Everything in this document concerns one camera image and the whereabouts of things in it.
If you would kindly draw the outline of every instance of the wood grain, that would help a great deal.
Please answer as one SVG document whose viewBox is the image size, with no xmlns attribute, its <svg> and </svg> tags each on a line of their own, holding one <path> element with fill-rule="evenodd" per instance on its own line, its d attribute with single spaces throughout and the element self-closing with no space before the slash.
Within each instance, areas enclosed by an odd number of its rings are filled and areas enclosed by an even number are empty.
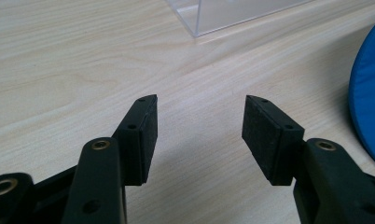
<svg viewBox="0 0 375 224">
<path fill-rule="evenodd" d="M 375 175 L 349 120 L 354 57 L 375 0 L 316 0 L 198 39 L 163 0 L 0 1 L 0 175 L 77 163 L 132 102 L 159 96 L 148 183 L 130 223 L 299 223 L 241 138 L 246 94 L 268 98 Z"/>
</svg>

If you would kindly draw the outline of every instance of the blue cushion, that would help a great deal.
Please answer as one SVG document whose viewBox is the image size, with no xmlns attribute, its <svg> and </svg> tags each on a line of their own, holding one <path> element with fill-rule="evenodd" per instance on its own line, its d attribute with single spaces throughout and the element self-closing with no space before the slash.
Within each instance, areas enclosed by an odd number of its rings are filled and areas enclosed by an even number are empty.
<svg viewBox="0 0 375 224">
<path fill-rule="evenodd" d="M 359 138 L 375 160 L 375 26 L 355 59 L 349 103 Z"/>
</svg>

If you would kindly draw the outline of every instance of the wooden table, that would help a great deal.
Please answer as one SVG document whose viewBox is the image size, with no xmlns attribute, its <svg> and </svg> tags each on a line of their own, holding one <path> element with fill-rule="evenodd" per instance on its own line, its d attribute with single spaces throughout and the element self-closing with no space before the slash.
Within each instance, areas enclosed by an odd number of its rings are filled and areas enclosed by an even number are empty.
<svg viewBox="0 0 375 224">
<path fill-rule="evenodd" d="M 159 96 L 148 183 L 130 223 L 299 223 L 241 138 L 246 94 L 280 106 L 305 139 L 344 146 L 375 175 L 349 119 L 348 82 L 375 0 L 316 0 L 192 38 L 164 0 L 0 1 L 0 175 L 35 182 Z"/>
</svg>

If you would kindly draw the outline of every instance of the clear plastic box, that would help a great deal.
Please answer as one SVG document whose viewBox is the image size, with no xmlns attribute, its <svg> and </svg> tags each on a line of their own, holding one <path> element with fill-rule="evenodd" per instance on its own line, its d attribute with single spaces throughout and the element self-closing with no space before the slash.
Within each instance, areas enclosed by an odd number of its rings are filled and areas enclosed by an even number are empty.
<svg viewBox="0 0 375 224">
<path fill-rule="evenodd" d="M 195 37 L 313 0 L 167 0 Z"/>
</svg>

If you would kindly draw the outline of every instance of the tabletop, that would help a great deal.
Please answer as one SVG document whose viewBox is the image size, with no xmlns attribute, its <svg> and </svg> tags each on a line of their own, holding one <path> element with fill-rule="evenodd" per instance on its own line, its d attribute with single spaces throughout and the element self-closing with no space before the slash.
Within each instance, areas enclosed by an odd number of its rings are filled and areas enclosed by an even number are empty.
<svg viewBox="0 0 375 224">
<path fill-rule="evenodd" d="M 375 0 L 315 0 L 193 38 L 164 0 L 0 1 L 0 175 L 37 183 L 110 136 L 134 100 L 159 97 L 149 179 L 130 223 L 299 223 L 242 139 L 247 94 L 375 162 L 349 118 L 354 58 Z"/>
</svg>

